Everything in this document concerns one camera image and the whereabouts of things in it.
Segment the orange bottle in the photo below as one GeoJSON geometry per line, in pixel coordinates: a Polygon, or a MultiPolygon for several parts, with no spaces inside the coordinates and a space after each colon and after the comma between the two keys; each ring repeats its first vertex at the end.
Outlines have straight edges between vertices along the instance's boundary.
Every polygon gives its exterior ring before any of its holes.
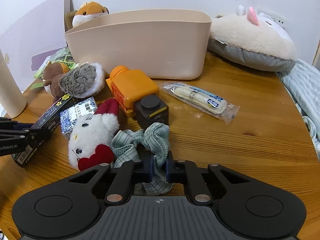
{"type": "Polygon", "coordinates": [[[159,95],[156,83],[138,69],[129,70],[125,66],[117,66],[111,71],[106,82],[127,117],[135,115],[134,102],[147,95],[159,95]]]}

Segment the wooden table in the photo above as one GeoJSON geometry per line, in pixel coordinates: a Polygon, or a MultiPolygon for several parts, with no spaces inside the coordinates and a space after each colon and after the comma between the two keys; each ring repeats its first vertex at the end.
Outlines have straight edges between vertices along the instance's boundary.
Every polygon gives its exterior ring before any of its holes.
{"type": "MultiPolygon", "coordinates": [[[[170,143],[174,158],[206,167],[220,163],[253,178],[298,195],[307,219],[298,237],[319,240],[320,167],[308,130],[292,99],[274,73],[260,72],[207,53],[203,73],[190,82],[240,106],[235,119],[222,120],[161,92],[170,112],[170,143]]],[[[27,90],[28,106],[16,118],[35,122],[52,104],[43,89],[27,90]]],[[[111,97],[105,88],[97,103],[111,97]]],[[[120,114],[121,129],[139,129],[133,119],[120,114]]],[[[57,181],[76,171],[68,164],[68,141],[58,127],[31,158],[26,168],[10,156],[0,158],[0,228],[9,240],[19,238],[11,217],[14,202],[26,192],[57,181]]],[[[169,195],[183,194],[175,185],[169,195]]]]}

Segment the black cylindrical cap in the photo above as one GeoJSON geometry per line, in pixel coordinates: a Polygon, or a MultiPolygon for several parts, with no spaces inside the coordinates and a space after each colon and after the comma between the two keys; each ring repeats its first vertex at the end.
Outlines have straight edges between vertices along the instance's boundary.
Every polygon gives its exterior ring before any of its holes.
{"type": "Polygon", "coordinates": [[[141,99],[141,106],[146,111],[154,111],[160,106],[160,102],[157,95],[148,95],[141,99]]]}

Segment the star sticker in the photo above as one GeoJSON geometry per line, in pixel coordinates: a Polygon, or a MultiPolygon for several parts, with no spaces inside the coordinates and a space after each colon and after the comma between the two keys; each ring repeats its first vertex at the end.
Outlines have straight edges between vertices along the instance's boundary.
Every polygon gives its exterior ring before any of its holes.
{"type": "Polygon", "coordinates": [[[70,96],[68,94],[65,94],[63,97],[62,97],[62,100],[67,100],[68,98],[70,98],[70,96]]]}

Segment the metal screw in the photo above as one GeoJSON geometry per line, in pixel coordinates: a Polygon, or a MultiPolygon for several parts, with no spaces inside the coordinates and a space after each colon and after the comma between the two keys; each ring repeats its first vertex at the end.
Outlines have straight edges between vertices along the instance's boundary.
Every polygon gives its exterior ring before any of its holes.
{"type": "Polygon", "coordinates": [[[206,194],[199,194],[195,196],[195,200],[198,202],[208,202],[210,200],[210,196],[206,194]]]}
{"type": "Polygon", "coordinates": [[[111,194],[107,196],[107,200],[110,202],[119,202],[120,200],[122,200],[122,196],[119,194],[111,194]]]}

